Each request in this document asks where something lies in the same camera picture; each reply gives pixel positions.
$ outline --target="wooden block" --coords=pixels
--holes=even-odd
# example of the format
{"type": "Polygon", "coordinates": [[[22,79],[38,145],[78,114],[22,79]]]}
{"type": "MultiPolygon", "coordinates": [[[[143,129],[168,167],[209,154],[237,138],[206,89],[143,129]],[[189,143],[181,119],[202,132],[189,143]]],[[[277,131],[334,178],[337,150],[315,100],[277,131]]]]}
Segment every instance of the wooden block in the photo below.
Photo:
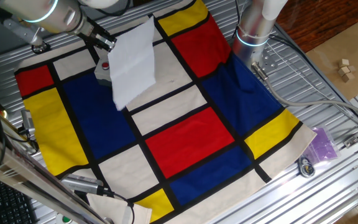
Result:
{"type": "Polygon", "coordinates": [[[347,68],[348,68],[351,72],[355,72],[355,71],[356,71],[356,68],[355,68],[353,65],[348,66],[347,68]]]}
{"type": "Polygon", "coordinates": [[[343,75],[342,76],[342,80],[344,81],[344,82],[348,82],[348,81],[350,81],[350,80],[353,80],[355,77],[354,77],[354,75],[353,75],[353,73],[346,73],[345,75],[343,75]]]}
{"type": "Polygon", "coordinates": [[[338,73],[343,77],[346,73],[350,73],[351,71],[347,67],[343,67],[339,69],[338,73]]]}
{"type": "Polygon", "coordinates": [[[339,62],[339,68],[346,67],[346,66],[349,66],[349,60],[348,59],[342,59],[339,62]]]}

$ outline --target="gray cable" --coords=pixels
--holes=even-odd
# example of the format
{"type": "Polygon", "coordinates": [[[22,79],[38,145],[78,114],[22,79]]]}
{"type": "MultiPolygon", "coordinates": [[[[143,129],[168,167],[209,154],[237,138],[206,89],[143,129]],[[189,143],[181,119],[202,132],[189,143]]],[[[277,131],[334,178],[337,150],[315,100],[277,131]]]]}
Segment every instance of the gray cable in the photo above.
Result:
{"type": "Polygon", "coordinates": [[[358,108],[344,103],[344,102],[340,102],[340,101],[336,101],[336,100],[319,100],[319,101],[313,101],[313,102],[302,102],[302,103],[295,103],[295,102],[291,102],[288,101],[284,98],[282,98],[273,88],[272,84],[270,83],[270,81],[268,79],[265,79],[266,85],[268,86],[268,88],[270,89],[270,91],[272,92],[272,94],[274,95],[274,97],[276,97],[276,99],[286,105],[290,105],[290,106],[310,106],[310,105],[320,105],[320,104],[333,104],[333,105],[340,105],[340,106],[345,106],[347,108],[350,108],[356,112],[358,112],[358,108]]]}

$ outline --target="black stripe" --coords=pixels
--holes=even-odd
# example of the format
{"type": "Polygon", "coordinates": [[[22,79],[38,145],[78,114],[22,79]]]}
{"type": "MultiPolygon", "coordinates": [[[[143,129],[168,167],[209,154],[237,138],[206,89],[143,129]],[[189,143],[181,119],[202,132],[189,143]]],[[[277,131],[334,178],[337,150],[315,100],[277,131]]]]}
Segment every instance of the black stripe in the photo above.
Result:
{"type": "Polygon", "coordinates": [[[179,201],[177,200],[175,194],[172,192],[171,188],[169,187],[169,184],[161,171],[160,167],[157,164],[157,161],[155,160],[152,152],[150,151],[148,145],[145,142],[145,138],[140,133],[138,127],[135,124],[135,121],[132,119],[132,116],[129,114],[128,109],[124,108],[122,111],[122,114],[124,115],[129,127],[131,128],[132,132],[134,133],[140,148],[142,149],[142,152],[149,163],[149,166],[153,170],[154,175],[156,176],[158,182],[161,185],[161,188],[164,190],[165,194],[167,195],[170,203],[172,204],[172,207],[177,210],[180,209],[179,201]]]}
{"type": "Polygon", "coordinates": [[[179,36],[181,34],[184,34],[185,32],[189,32],[189,31],[191,31],[193,29],[199,28],[203,24],[207,23],[210,18],[211,18],[211,13],[208,12],[206,17],[205,17],[205,19],[203,19],[202,21],[197,22],[197,24],[195,24],[194,26],[191,26],[189,28],[183,29],[183,30],[181,30],[179,32],[176,32],[176,33],[172,34],[171,36],[169,36],[169,38],[173,39],[173,38],[175,38],[175,37],[177,37],[177,36],[179,36]]]}
{"type": "Polygon", "coordinates": [[[76,80],[77,78],[83,77],[85,75],[89,75],[90,73],[94,73],[94,70],[95,70],[95,67],[87,69],[87,70],[85,70],[83,72],[80,72],[80,73],[78,73],[76,75],[72,75],[72,76],[70,76],[68,78],[65,78],[65,79],[63,79],[62,81],[59,81],[59,82],[60,82],[61,85],[64,84],[64,83],[68,83],[68,82],[70,82],[72,80],[76,80]]]}
{"type": "Polygon", "coordinates": [[[89,168],[91,168],[91,166],[89,164],[73,166],[73,167],[70,167],[67,170],[63,171],[61,174],[56,175],[56,178],[61,180],[66,174],[72,174],[75,171],[78,171],[80,169],[89,169],[89,168]]]}
{"type": "Polygon", "coordinates": [[[203,77],[199,77],[198,79],[200,80],[200,82],[202,83],[203,81],[215,76],[222,66],[225,66],[225,65],[231,63],[231,61],[233,60],[232,59],[232,54],[233,54],[233,51],[230,51],[229,57],[227,58],[226,62],[225,63],[224,62],[219,62],[218,66],[216,66],[216,68],[215,68],[215,70],[213,72],[211,72],[211,73],[209,73],[209,74],[207,74],[207,75],[205,75],[203,77]]]}
{"type": "Polygon", "coordinates": [[[164,42],[165,42],[164,39],[156,40],[156,41],[153,42],[153,47],[155,47],[155,46],[158,45],[158,44],[164,43],[164,42]]]}
{"type": "Polygon", "coordinates": [[[267,173],[261,168],[259,165],[254,166],[255,172],[259,175],[259,177],[267,184],[269,183],[272,178],[267,175],[267,173]]]}
{"type": "MultiPolygon", "coordinates": [[[[244,139],[241,138],[241,136],[237,133],[237,131],[234,129],[234,127],[230,124],[230,122],[222,114],[222,112],[219,109],[219,107],[216,105],[216,103],[213,101],[213,99],[208,95],[207,91],[204,89],[201,80],[196,76],[196,74],[192,71],[190,66],[186,63],[185,59],[179,53],[178,49],[175,47],[175,45],[173,44],[171,39],[163,31],[161,25],[157,21],[155,21],[155,26],[156,26],[157,30],[161,33],[161,36],[163,37],[163,39],[165,39],[167,45],[170,47],[170,49],[173,52],[173,54],[176,56],[178,61],[181,63],[182,67],[185,69],[187,74],[189,74],[190,78],[196,84],[196,86],[200,90],[201,94],[203,95],[203,97],[207,101],[208,105],[210,105],[210,107],[212,107],[212,109],[217,114],[217,116],[219,117],[219,119],[221,120],[221,122],[223,123],[225,128],[229,131],[229,133],[234,138],[235,142],[238,145],[240,145],[241,149],[245,152],[245,154],[249,157],[249,159],[252,162],[251,166],[247,167],[243,172],[240,172],[240,173],[234,175],[233,177],[229,178],[227,181],[219,184],[217,187],[212,188],[211,190],[209,190],[207,193],[203,194],[202,196],[192,200],[191,202],[189,202],[185,206],[180,207],[179,210],[175,209],[172,213],[169,213],[168,215],[165,215],[164,217],[162,217],[161,219],[159,219],[159,220],[157,220],[155,222],[155,223],[163,223],[163,222],[166,222],[169,219],[179,215],[180,213],[182,213],[186,209],[189,209],[190,207],[196,205],[197,203],[200,203],[202,200],[206,199],[207,197],[209,197],[212,194],[215,194],[216,192],[218,192],[222,188],[224,188],[227,185],[233,183],[235,180],[237,180],[240,177],[244,176],[246,173],[248,173],[249,171],[251,171],[253,169],[255,169],[256,173],[260,176],[260,178],[263,181],[268,181],[270,179],[270,177],[263,171],[263,169],[259,166],[259,164],[255,162],[254,155],[253,155],[252,151],[249,149],[249,147],[246,145],[244,139]]],[[[225,66],[225,64],[223,64],[223,63],[220,64],[216,69],[218,70],[220,68],[220,66],[225,66]]]]}
{"type": "Polygon", "coordinates": [[[302,125],[303,125],[302,121],[299,121],[298,124],[291,130],[291,132],[285,139],[283,139],[282,141],[277,143],[277,145],[273,146],[271,149],[269,149],[267,152],[265,152],[263,155],[261,155],[259,158],[257,158],[256,162],[258,164],[260,164],[265,159],[267,159],[268,157],[273,155],[275,152],[277,152],[279,149],[281,149],[283,146],[288,144],[291,141],[291,139],[293,138],[293,136],[295,135],[295,133],[302,127],[302,125]]]}
{"type": "Polygon", "coordinates": [[[188,175],[189,173],[191,173],[194,170],[202,167],[203,165],[211,162],[212,160],[218,158],[219,156],[221,156],[225,152],[233,149],[236,146],[237,146],[237,143],[235,141],[233,141],[232,143],[228,144],[227,146],[224,146],[222,149],[217,150],[216,152],[210,154],[209,156],[205,157],[204,159],[198,161],[197,163],[195,163],[195,164],[187,167],[186,169],[180,171],[179,173],[169,177],[168,182],[172,183],[172,182],[180,179],[181,177],[184,177],[184,176],[188,175]]]}
{"type": "Polygon", "coordinates": [[[15,71],[15,75],[19,74],[20,72],[25,72],[25,71],[29,71],[29,70],[33,70],[35,68],[38,68],[38,67],[41,67],[43,65],[48,65],[50,64],[51,62],[56,62],[57,60],[60,60],[62,58],[65,58],[67,56],[70,56],[70,55],[73,55],[75,53],[78,53],[78,52],[81,52],[83,50],[86,49],[86,46],[82,46],[80,48],[77,48],[75,50],[72,50],[71,52],[67,52],[67,53],[64,53],[62,55],[59,55],[57,57],[54,57],[54,58],[51,58],[51,59],[48,59],[46,61],[43,61],[43,62],[39,62],[39,63],[36,63],[36,64],[33,64],[33,65],[29,65],[25,68],[19,68],[17,71],[15,71]]]}
{"type": "Polygon", "coordinates": [[[184,211],[186,211],[189,208],[195,206],[196,204],[200,203],[201,201],[203,201],[203,200],[207,199],[208,197],[214,195],[216,192],[218,192],[218,191],[222,190],[223,188],[227,187],[229,184],[231,184],[231,183],[235,182],[236,180],[240,179],[241,177],[245,176],[251,170],[252,170],[252,166],[248,166],[247,168],[245,168],[241,172],[238,172],[234,176],[228,178],[224,182],[222,182],[222,183],[218,184],[217,186],[213,187],[211,190],[203,193],[199,197],[196,197],[192,201],[188,202],[186,205],[181,206],[181,209],[179,209],[179,210],[175,209],[174,211],[172,211],[172,212],[168,213],[167,215],[163,216],[162,218],[156,220],[155,222],[153,222],[153,224],[162,224],[162,223],[165,223],[165,222],[171,220],[175,216],[180,215],[184,211]]]}
{"type": "Polygon", "coordinates": [[[130,111],[129,114],[134,115],[134,114],[137,114],[137,113],[139,113],[139,112],[141,112],[143,110],[146,110],[147,108],[149,108],[149,107],[151,107],[153,105],[156,105],[157,103],[160,103],[160,102],[162,102],[162,101],[164,101],[164,100],[166,100],[166,99],[168,99],[168,98],[170,98],[170,97],[172,97],[172,96],[174,96],[174,95],[176,95],[178,93],[181,93],[182,91],[185,91],[185,90],[189,89],[193,85],[194,85],[194,83],[191,82],[191,83],[188,83],[188,84],[186,84],[186,85],[184,85],[182,87],[179,87],[176,90],[171,91],[170,93],[167,93],[167,94],[165,94],[165,95],[163,95],[161,97],[158,97],[157,99],[152,100],[152,101],[150,101],[150,102],[148,102],[148,103],[146,103],[146,104],[144,104],[144,105],[142,105],[142,106],[130,111]]]}
{"type": "Polygon", "coordinates": [[[245,135],[243,135],[243,139],[248,138],[249,136],[251,136],[254,132],[256,132],[258,129],[260,129],[261,127],[265,126],[267,123],[271,122],[274,118],[276,118],[277,116],[279,116],[283,111],[285,110],[284,107],[281,107],[280,109],[278,109],[276,112],[274,112],[272,115],[270,115],[269,117],[267,117],[266,119],[264,119],[262,122],[260,122],[259,124],[255,125],[253,128],[251,128],[248,132],[245,133],[245,135]]]}
{"type": "Polygon", "coordinates": [[[96,161],[98,162],[98,164],[100,164],[100,163],[112,158],[113,156],[116,156],[116,155],[118,155],[118,154],[120,154],[120,153],[122,153],[122,152],[124,152],[124,151],[126,151],[126,150],[128,150],[128,149],[130,149],[130,148],[132,148],[134,146],[136,146],[137,144],[138,144],[137,141],[131,142],[131,143],[127,144],[126,146],[123,146],[123,147],[121,147],[121,148],[119,148],[119,149],[117,149],[117,150],[115,150],[113,152],[110,152],[109,154],[106,154],[106,155],[100,157],[96,161]]]}
{"type": "Polygon", "coordinates": [[[97,65],[100,59],[98,53],[96,52],[95,48],[92,45],[90,45],[89,43],[85,43],[85,44],[86,47],[88,48],[89,53],[92,56],[95,65],[97,65]]]}
{"type": "Polygon", "coordinates": [[[140,193],[139,195],[129,198],[128,201],[130,201],[132,203],[136,203],[136,202],[143,200],[143,199],[147,198],[148,196],[156,193],[161,188],[162,188],[161,184],[157,184],[157,185],[153,186],[152,188],[140,193]]]}
{"type": "Polygon", "coordinates": [[[164,130],[166,130],[168,128],[171,128],[172,126],[174,126],[176,124],[179,124],[180,122],[188,119],[189,117],[191,117],[191,116],[193,116],[195,114],[198,114],[199,112],[205,110],[206,108],[209,108],[208,104],[204,104],[203,106],[200,106],[200,107],[198,107],[196,109],[193,109],[193,110],[187,112],[186,114],[184,114],[183,116],[181,116],[181,117],[179,117],[177,119],[174,119],[173,121],[168,122],[168,123],[164,124],[163,126],[161,126],[161,127],[157,128],[157,129],[145,134],[144,139],[151,138],[152,136],[154,136],[154,135],[156,135],[156,134],[158,134],[158,133],[160,133],[160,132],[162,132],[162,131],[164,131],[164,130]]]}
{"type": "Polygon", "coordinates": [[[188,5],[186,5],[186,6],[184,6],[184,7],[181,7],[180,9],[172,10],[172,11],[170,11],[170,12],[168,12],[168,13],[166,13],[166,14],[160,16],[160,17],[158,17],[157,20],[166,18],[166,17],[168,17],[168,16],[172,16],[172,15],[174,15],[175,13],[177,13],[177,12],[179,12],[179,11],[183,11],[183,10],[185,10],[185,9],[188,9],[188,8],[190,8],[191,6],[193,6],[194,3],[196,3],[196,0],[193,0],[191,3],[189,3],[188,5]]]}
{"type": "Polygon", "coordinates": [[[83,130],[81,128],[80,122],[78,121],[76,114],[75,114],[73,108],[71,107],[70,101],[69,101],[67,94],[64,90],[63,83],[60,81],[55,67],[53,66],[52,63],[50,63],[50,64],[48,64],[48,68],[49,68],[50,74],[52,76],[52,79],[55,82],[56,89],[59,93],[60,99],[62,100],[62,103],[66,109],[67,115],[71,121],[71,124],[73,125],[75,133],[78,137],[78,140],[79,140],[79,142],[83,148],[83,151],[85,153],[85,156],[89,162],[89,166],[93,171],[93,174],[95,175],[95,177],[97,179],[103,181],[103,184],[105,187],[109,188],[109,185],[108,185],[106,179],[104,178],[104,176],[102,175],[100,167],[99,167],[98,163],[96,162],[96,159],[94,158],[93,152],[92,152],[89,142],[85,136],[85,133],[83,132],[83,130]]]}
{"type": "Polygon", "coordinates": [[[35,95],[37,95],[37,94],[39,94],[39,93],[42,93],[43,91],[51,90],[51,89],[53,89],[53,88],[55,88],[55,85],[54,85],[54,84],[53,84],[53,85],[50,85],[50,86],[43,87],[43,88],[41,88],[41,89],[39,89],[39,90],[35,90],[34,92],[32,92],[32,93],[30,93],[30,94],[27,94],[26,96],[22,96],[22,99],[23,99],[23,100],[28,99],[28,98],[30,98],[31,96],[35,96],[35,95]]]}

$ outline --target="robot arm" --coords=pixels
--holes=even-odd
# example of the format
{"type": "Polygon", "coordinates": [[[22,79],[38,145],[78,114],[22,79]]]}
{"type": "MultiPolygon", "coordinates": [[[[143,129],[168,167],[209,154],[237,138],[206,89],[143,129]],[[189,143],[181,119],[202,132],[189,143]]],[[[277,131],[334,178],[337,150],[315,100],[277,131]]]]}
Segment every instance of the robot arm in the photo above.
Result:
{"type": "MultiPolygon", "coordinates": [[[[99,3],[102,7],[108,7],[108,4],[112,5],[117,0],[83,0],[83,2],[89,5],[98,5],[99,3]]],[[[114,48],[116,43],[114,37],[111,37],[106,30],[86,16],[77,0],[0,0],[0,9],[51,33],[66,32],[77,35],[86,42],[108,52],[114,48]]],[[[36,32],[29,31],[32,35],[23,32],[18,27],[19,24],[12,19],[5,18],[5,21],[1,22],[30,44],[35,46],[45,44],[36,32]]]]}

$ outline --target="metal table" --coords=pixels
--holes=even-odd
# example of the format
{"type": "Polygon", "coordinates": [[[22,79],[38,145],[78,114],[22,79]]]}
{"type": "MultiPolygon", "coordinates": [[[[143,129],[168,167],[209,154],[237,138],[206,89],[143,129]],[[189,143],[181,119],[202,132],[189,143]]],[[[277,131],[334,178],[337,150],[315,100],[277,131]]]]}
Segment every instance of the metal table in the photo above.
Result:
{"type": "MultiPolygon", "coordinates": [[[[98,22],[104,28],[112,29],[178,1],[157,0],[132,9],[120,18],[107,18],[98,22]]],[[[204,2],[230,42],[237,24],[234,0],[204,2]]],[[[240,8],[245,2],[248,1],[239,1],[240,8]]],[[[279,26],[273,31],[291,40],[279,26]]],[[[52,48],[57,48],[79,40],[60,34],[46,41],[52,48]]],[[[322,72],[314,71],[294,50],[273,40],[268,43],[287,63],[293,63],[301,69],[320,92],[334,100],[348,102],[322,72]]],[[[268,72],[269,79],[282,97],[290,101],[324,99],[268,45],[266,54],[275,64],[268,72]]],[[[0,55],[0,103],[6,107],[10,122],[16,126],[21,123],[20,110],[24,109],[24,105],[14,78],[14,68],[23,59],[32,56],[30,47],[0,55]]],[[[213,223],[332,223],[358,205],[358,143],[350,148],[344,145],[345,140],[353,135],[357,136],[358,141],[358,117],[332,105],[291,106],[288,109],[309,127],[327,126],[341,150],[340,158],[315,167],[316,173],[310,179],[299,174],[296,164],[291,165],[251,197],[216,217],[213,223]]],[[[41,154],[36,154],[35,158],[45,165],[41,154]]],[[[51,209],[36,201],[33,201],[33,207],[39,223],[55,223],[55,213],[51,209]]]]}

